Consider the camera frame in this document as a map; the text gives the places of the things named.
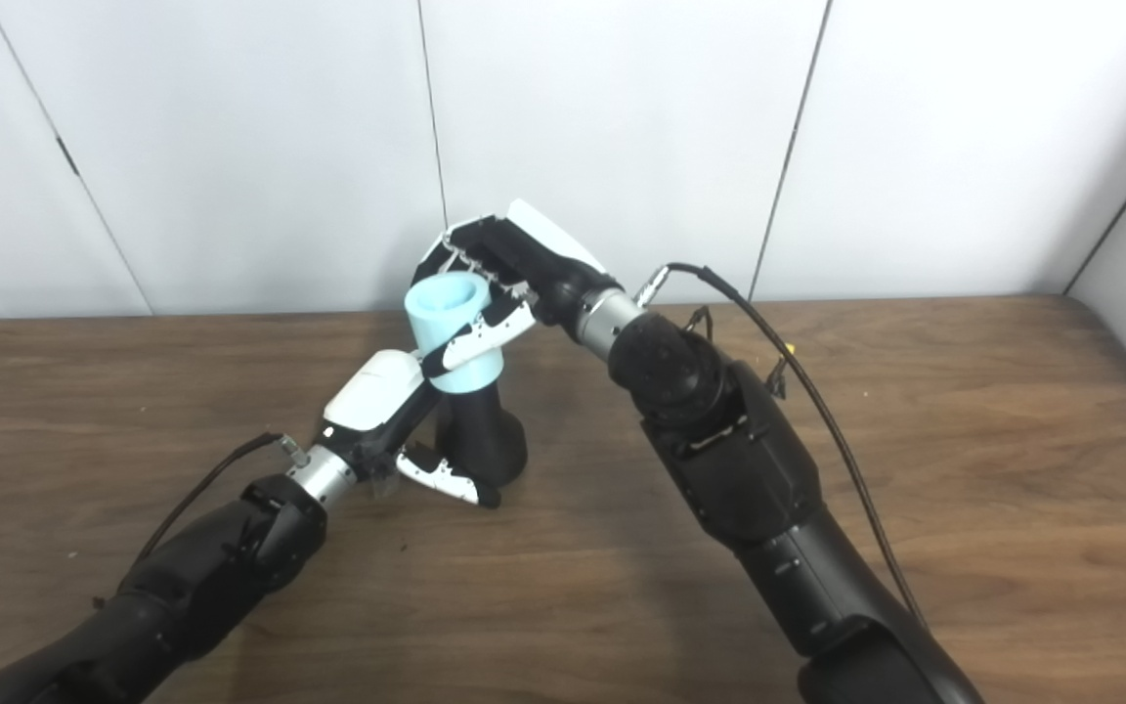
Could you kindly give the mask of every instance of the robotic hand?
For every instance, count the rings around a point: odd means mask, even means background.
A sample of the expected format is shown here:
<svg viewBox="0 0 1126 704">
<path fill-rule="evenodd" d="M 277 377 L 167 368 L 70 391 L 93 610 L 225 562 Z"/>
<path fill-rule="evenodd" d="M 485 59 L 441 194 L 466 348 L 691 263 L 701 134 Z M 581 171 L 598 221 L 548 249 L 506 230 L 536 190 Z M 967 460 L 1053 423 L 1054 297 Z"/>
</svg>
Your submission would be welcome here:
<svg viewBox="0 0 1126 704">
<path fill-rule="evenodd" d="M 503 295 L 483 321 L 426 355 L 425 374 L 468 359 L 482 330 L 498 330 L 499 339 L 522 332 L 529 313 L 606 362 L 701 528 L 732 550 L 808 659 L 798 677 L 808 704 L 982 703 L 837 525 L 816 464 L 762 380 L 709 339 L 644 308 L 669 267 L 631 297 L 522 202 L 504 219 L 447 231 L 421 269 L 437 266 L 481 273 Z"/>
</svg>

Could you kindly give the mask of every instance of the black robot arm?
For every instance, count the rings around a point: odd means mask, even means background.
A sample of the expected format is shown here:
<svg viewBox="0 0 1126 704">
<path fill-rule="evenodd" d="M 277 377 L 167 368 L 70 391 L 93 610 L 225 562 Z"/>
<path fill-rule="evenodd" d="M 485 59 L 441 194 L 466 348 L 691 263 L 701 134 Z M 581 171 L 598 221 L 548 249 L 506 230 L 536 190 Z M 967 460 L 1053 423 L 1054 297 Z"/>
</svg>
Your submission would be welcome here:
<svg viewBox="0 0 1126 704">
<path fill-rule="evenodd" d="M 701 528 L 732 550 L 807 659 L 798 689 L 808 704 L 982 703 L 837 525 L 816 464 L 762 381 L 644 308 L 665 268 L 626 294 L 519 202 L 506 219 L 456 228 L 449 243 L 495 284 L 527 286 L 538 321 L 606 362 Z"/>
<path fill-rule="evenodd" d="M 134 564 L 90 618 L 0 670 L 0 704 L 135 704 L 218 645 L 324 544 L 319 500 L 262 478 Z"/>
<path fill-rule="evenodd" d="M 655 313 L 626 326 L 608 366 L 701 528 L 808 659 L 808 704 L 982 701 L 849 543 L 810 452 L 750 366 Z"/>
</svg>

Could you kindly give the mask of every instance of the silver cylindrical connector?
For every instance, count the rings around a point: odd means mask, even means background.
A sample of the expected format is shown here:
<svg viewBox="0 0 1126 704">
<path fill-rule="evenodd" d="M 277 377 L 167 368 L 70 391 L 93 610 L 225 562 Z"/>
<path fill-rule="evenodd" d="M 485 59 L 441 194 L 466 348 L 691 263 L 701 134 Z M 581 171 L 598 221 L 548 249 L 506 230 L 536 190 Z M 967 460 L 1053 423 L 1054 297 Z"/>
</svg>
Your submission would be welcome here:
<svg viewBox="0 0 1126 704">
<path fill-rule="evenodd" d="M 645 314 L 631 295 L 618 288 L 608 288 L 586 300 L 580 320 L 577 321 L 577 339 L 602 362 L 611 356 L 611 346 L 628 323 Z"/>
<path fill-rule="evenodd" d="M 322 445 L 307 451 L 307 466 L 295 467 L 285 474 L 298 482 L 303 490 L 330 508 L 334 500 L 358 483 L 350 464 Z"/>
<path fill-rule="evenodd" d="M 663 288 L 667 284 L 667 275 L 670 275 L 671 269 L 667 268 L 667 264 L 654 270 L 654 275 L 649 277 L 645 285 L 637 289 L 637 295 L 633 296 L 633 303 L 637 303 L 638 306 L 649 306 L 649 303 L 658 295 L 658 289 Z"/>
</svg>

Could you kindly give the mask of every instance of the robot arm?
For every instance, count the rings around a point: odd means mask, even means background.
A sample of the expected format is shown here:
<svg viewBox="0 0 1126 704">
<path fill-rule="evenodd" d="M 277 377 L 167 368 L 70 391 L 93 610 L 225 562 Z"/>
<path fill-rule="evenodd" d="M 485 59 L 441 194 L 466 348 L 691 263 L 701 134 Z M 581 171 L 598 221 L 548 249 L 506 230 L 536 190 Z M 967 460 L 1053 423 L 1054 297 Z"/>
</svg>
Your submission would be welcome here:
<svg viewBox="0 0 1126 704">
<path fill-rule="evenodd" d="M 0 704 L 143 701 L 180 665 L 218 645 L 265 596 L 293 581 L 324 544 L 332 505 L 360 482 L 397 471 L 497 508 L 500 496 L 491 485 L 437 452 L 406 445 L 445 396 L 426 381 L 420 357 L 376 353 L 325 406 L 321 431 L 293 469 L 260 478 L 238 500 L 145 553 L 90 618 L 0 670 Z M 491 419 L 503 411 L 495 393 L 492 407 L 486 392 L 477 400 L 482 406 L 468 415 L 484 425 L 468 419 L 461 429 L 492 435 Z M 466 440 L 507 444 L 506 437 Z"/>
<path fill-rule="evenodd" d="M 750 366 L 644 308 L 665 271 L 631 297 L 530 211 L 517 202 L 506 219 L 457 228 L 448 241 L 461 249 L 456 260 L 518 286 L 536 320 L 606 362 L 701 528 L 733 552 L 808 659 L 804 699 L 982 703 L 837 525 L 816 464 Z"/>
</svg>

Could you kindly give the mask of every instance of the black arm segment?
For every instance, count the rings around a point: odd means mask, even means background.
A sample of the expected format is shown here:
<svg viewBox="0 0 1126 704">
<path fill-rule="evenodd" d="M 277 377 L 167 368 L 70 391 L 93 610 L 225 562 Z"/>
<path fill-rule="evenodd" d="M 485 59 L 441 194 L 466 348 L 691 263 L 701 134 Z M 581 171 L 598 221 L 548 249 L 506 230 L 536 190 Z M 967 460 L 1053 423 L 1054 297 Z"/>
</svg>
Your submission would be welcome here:
<svg viewBox="0 0 1126 704">
<path fill-rule="evenodd" d="M 262 478 L 131 568 L 115 597 L 0 670 L 0 704 L 137 704 L 214 649 L 324 544 L 324 508 Z"/>
<path fill-rule="evenodd" d="M 703 529 L 733 551 L 808 659 L 798 678 L 808 704 L 982 704 L 833 520 L 810 452 L 744 362 L 645 313 L 608 366 Z"/>
</svg>

